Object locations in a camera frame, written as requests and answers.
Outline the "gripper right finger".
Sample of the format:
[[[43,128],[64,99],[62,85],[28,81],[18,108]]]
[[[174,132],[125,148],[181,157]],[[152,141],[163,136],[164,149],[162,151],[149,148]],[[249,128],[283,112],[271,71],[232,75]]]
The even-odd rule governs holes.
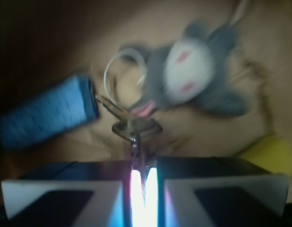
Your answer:
[[[241,158],[159,157],[158,226],[279,227],[289,178]]]

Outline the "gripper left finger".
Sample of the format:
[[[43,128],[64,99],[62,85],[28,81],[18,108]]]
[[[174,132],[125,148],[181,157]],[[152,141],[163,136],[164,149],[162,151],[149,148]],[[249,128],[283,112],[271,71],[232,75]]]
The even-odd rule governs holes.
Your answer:
[[[1,182],[11,227],[129,227],[129,161],[50,163]]]

